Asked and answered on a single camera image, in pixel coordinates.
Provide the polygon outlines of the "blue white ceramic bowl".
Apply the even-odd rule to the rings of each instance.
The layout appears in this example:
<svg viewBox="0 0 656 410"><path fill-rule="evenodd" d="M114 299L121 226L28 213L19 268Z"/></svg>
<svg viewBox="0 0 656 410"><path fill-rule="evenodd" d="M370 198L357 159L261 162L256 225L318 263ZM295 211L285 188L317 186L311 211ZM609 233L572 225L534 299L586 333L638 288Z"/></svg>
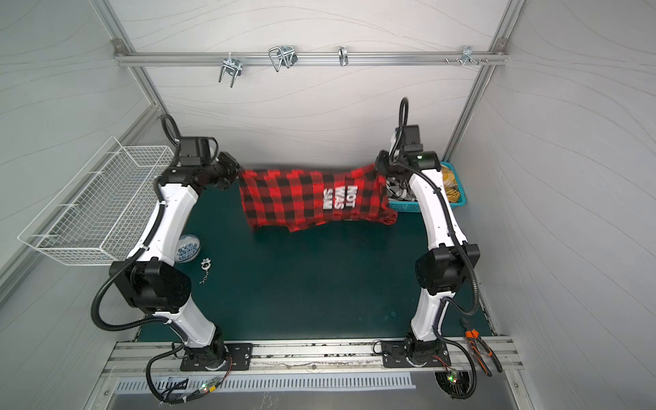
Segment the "blue white ceramic bowl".
<svg viewBox="0 0 656 410"><path fill-rule="evenodd" d="M200 254L200 239L191 234L185 234L179 237L176 245L174 261L176 263L188 263L197 258Z"/></svg>

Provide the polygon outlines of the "teal plastic basket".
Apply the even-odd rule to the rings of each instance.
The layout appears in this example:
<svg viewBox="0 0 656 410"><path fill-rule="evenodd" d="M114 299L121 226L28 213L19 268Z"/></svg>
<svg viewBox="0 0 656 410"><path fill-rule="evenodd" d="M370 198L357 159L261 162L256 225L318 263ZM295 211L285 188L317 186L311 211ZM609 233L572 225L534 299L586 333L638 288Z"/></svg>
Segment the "teal plastic basket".
<svg viewBox="0 0 656 410"><path fill-rule="evenodd" d="M459 176L454 167L448 162L441 162L442 181L444 192L447 195L451 208L466 204L466 194L461 186ZM420 205L411 193L409 186L397 179L387 179L387 194L389 206L400 213L418 214Z"/></svg>

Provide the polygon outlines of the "metal U-bolt clamp left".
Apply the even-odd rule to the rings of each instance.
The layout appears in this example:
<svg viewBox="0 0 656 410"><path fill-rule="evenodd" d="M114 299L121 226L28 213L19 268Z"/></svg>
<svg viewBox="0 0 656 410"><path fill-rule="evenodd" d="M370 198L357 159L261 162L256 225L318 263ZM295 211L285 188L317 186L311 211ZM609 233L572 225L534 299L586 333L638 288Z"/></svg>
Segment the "metal U-bolt clamp left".
<svg viewBox="0 0 656 410"><path fill-rule="evenodd" d="M242 71L243 65L241 61L229 56L229 58L224 59L222 62L218 82L222 82L224 79L229 79L230 87L233 88L236 79L242 75Z"/></svg>

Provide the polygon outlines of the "metal bracket right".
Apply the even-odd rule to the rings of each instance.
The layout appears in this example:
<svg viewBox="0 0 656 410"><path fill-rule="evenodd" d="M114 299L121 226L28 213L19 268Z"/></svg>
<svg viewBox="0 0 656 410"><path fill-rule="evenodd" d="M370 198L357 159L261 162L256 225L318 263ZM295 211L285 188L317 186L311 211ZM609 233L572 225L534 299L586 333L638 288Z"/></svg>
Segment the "metal bracket right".
<svg viewBox="0 0 656 410"><path fill-rule="evenodd" d="M461 56L455 59L445 58L444 62L447 65L458 64L460 66L480 66L486 65L490 61L487 58L477 58L473 55L473 49L471 46L466 46L462 52Z"/></svg>

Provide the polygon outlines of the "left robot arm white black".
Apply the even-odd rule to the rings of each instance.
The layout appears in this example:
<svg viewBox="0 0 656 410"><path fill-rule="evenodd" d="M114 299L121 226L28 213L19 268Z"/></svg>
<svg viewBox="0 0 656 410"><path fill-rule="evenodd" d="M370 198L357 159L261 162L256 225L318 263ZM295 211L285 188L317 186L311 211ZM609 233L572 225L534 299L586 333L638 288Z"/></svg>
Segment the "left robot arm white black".
<svg viewBox="0 0 656 410"><path fill-rule="evenodd" d="M145 233L126 260L111 265L109 279L92 301L92 322L104 331L162 323L181 337L185 366L196 371L220 369L229 353L223 335L193 301L191 279L176 268L175 256L179 237L203 191L230 188L241 167L232 155L220 151L215 138L183 136L169 114L161 115L160 121L175 147L174 157L154 180L157 205ZM120 325L102 319L101 302L111 286L145 317Z"/></svg>

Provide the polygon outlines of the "black round fan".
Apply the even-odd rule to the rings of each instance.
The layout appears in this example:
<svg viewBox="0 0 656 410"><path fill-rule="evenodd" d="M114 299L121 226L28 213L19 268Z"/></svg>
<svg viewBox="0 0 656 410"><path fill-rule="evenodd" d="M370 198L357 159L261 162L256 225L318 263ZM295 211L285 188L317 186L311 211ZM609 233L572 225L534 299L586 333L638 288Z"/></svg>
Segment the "black round fan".
<svg viewBox="0 0 656 410"><path fill-rule="evenodd" d="M478 386L478 377L475 372L449 370L436 372L434 376L440 389L453 400L470 398Z"/></svg>

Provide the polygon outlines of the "aluminium crossbar rail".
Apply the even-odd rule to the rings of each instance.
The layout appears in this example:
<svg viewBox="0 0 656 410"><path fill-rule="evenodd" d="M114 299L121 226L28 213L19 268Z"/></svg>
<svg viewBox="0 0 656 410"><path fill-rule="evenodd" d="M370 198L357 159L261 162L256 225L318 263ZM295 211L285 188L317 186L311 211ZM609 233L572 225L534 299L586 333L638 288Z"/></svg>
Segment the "aluminium crossbar rail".
<svg viewBox="0 0 656 410"><path fill-rule="evenodd" d="M447 65L445 58L455 59L462 51L419 51L419 52L362 52L347 50L345 56L339 51L300 52L294 67L422 67L422 66L460 66ZM487 58L486 65L504 65L509 60L508 54L473 51L477 58ZM114 59L123 67L219 67L224 59L232 57L241 61L246 68L271 68L273 65L267 52L213 53L213 52L167 52L167 53L133 53L116 56Z"/></svg>

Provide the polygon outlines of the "orange black pliers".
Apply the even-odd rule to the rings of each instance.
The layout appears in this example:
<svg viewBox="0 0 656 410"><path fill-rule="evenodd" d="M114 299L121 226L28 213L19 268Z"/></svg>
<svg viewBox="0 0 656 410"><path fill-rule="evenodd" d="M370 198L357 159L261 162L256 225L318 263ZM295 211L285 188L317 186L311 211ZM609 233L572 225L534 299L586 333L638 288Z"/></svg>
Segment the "orange black pliers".
<svg viewBox="0 0 656 410"><path fill-rule="evenodd" d="M465 330L465 337L473 356L483 370L483 373L488 377L492 376L492 372L484 360L485 357L488 357L491 360L498 373L502 373L503 367L501 361L497 357L495 351L490 348L490 345L483 340L480 333L474 329L470 322L465 318L461 318L461 325Z"/></svg>

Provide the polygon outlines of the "black white plaid shirt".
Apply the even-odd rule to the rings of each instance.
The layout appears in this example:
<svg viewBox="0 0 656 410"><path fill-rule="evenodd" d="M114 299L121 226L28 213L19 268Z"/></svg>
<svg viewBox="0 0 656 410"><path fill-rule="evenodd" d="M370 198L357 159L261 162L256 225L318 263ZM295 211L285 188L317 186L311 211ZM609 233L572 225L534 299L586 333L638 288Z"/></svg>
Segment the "black white plaid shirt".
<svg viewBox="0 0 656 410"><path fill-rule="evenodd" d="M415 201L415 196L406 180L389 178L386 180L386 188L391 200L401 202Z"/></svg>

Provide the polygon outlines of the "small metal keychain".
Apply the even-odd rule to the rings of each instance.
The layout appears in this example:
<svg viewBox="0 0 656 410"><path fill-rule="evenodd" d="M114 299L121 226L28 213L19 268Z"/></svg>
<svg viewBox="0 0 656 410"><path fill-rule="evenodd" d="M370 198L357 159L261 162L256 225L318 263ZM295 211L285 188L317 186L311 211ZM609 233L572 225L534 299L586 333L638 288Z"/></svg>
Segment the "small metal keychain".
<svg viewBox="0 0 656 410"><path fill-rule="evenodd" d="M205 258L202 260L201 270L203 270L204 275L203 275L203 279L199 282L200 285L204 285L207 282L211 266L212 266L212 261L209 258Z"/></svg>

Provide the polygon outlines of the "yellow plaid shirt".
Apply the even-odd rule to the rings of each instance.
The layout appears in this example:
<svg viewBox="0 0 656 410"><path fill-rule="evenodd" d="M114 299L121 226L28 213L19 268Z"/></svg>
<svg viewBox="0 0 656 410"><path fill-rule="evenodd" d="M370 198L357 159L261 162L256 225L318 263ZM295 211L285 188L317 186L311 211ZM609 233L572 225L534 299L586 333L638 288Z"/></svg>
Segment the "yellow plaid shirt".
<svg viewBox="0 0 656 410"><path fill-rule="evenodd" d="M442 181L444 192L450 203L459 203L461 201L461 193L459 183L457 182L454 171L442 164Z"/></svg>

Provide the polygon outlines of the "red black plaid shirt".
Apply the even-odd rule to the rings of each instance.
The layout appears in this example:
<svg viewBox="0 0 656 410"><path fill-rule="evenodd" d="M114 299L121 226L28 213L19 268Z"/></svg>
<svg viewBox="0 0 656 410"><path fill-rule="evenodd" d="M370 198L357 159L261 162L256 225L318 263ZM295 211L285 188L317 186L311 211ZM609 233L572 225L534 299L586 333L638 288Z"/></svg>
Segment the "red black plaid shirt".
<svg viewBox="0 0 656 410"><path fill-rule="evenodd" d="M238 177L242 207L252 230L285 227L299 232L338 221L391 226L387 181L374 165L342 173L302 169L247 170Z"/></svg>

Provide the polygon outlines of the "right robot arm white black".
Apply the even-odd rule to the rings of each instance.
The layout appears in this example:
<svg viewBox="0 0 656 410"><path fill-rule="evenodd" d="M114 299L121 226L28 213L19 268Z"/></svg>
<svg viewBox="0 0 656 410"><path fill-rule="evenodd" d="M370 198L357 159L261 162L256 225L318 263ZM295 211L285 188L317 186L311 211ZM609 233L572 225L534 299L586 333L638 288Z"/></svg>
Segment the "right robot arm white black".
<svg viewBox="0 0 656 410"><path fill-rule="evenodd" d="M410 331L403 346L382 353L405 366L426 367L434 360L448 358L449 342L442 335L442 323L449 309L464 316L479 310L474 267L480 250L468 242L457 225L437 153L423 148L418 126L408 124L408 119L409 102L404 97L391 148L379 153L375 169L406 186L415 197L425 224L428 250L415 262L421 292Z"/></svg>

